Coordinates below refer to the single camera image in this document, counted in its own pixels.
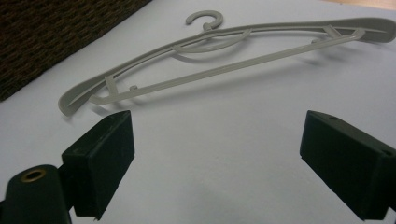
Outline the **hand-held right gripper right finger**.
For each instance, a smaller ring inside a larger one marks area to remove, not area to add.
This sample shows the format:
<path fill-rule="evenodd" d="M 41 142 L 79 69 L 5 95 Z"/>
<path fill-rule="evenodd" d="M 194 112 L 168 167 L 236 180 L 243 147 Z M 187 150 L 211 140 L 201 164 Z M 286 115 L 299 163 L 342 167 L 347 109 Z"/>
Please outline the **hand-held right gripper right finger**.
<path fill-rule="evenodd" d="M 396 211 L 396 149 L 329 114 L 306 113 L 302 159 L 362 220 Z"/>

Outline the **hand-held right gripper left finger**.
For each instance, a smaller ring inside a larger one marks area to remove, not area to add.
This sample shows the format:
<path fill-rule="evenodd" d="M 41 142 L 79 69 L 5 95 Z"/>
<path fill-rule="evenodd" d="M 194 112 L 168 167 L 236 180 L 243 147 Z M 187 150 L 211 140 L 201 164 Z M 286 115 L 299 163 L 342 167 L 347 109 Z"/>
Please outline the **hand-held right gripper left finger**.
<path fill-rule="evenodd" d="M 101 218 L 134 159 L 132 116 L 121 111 L 101 119 L 63 154 L 79 217 Z"/>

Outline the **dark brown woven mat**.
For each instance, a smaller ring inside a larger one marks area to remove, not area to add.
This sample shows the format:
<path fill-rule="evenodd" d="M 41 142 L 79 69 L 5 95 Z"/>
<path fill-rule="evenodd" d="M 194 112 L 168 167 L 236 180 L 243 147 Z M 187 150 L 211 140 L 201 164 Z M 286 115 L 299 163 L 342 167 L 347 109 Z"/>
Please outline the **dark brown woven mat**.
<path fill-rule="evenodd" d="M 152 0 L 0 0 L 0 102 Z"/>

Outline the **grey plastic clothes hanger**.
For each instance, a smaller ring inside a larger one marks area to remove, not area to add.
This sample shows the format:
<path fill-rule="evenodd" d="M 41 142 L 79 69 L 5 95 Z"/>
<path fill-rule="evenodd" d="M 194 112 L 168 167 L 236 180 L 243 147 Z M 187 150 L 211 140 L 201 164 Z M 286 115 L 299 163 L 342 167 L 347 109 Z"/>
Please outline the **grey plastic clothes hanger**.
<path fill-rule="evenodd" d="M 96 105 L 112 104 L 147 93 L 173 88 L 196 80 L 247 68 L 260 63 L 268 63 L 316 49 L 323 49 L 352 41 L 388 43 L 396 39 L 396 21 L 382 18 L 250 24 L 221 29 L 219 26 L 223 22 L 222 14 L 215 10 L 203 10 L 191 14 L 186 19 L 186 23 L 191 24 L 196 19 L 204 16 L 212 17 L 214 20 L 204 23 L 203 31 L 200 34 L 189 36 L 151 50 L 72 87 L 70 90 L 66 91 L 58 101 L 60 111 L 67 117 L 70 117 L 86 102 L 91 102 Z M 176 53 L 207 53 L 233 46 L 254 33 L 283 31 L 323 33 L 327 35 L 328 38 L 325 40 L 313 41 L 305 46 L 285 49 L 253 59 L 223 65 L 143 88 L 132 86 L 125 92 L 118 91 L 115 83 L 115 78 L 128 70 L 171 51 Z"/>

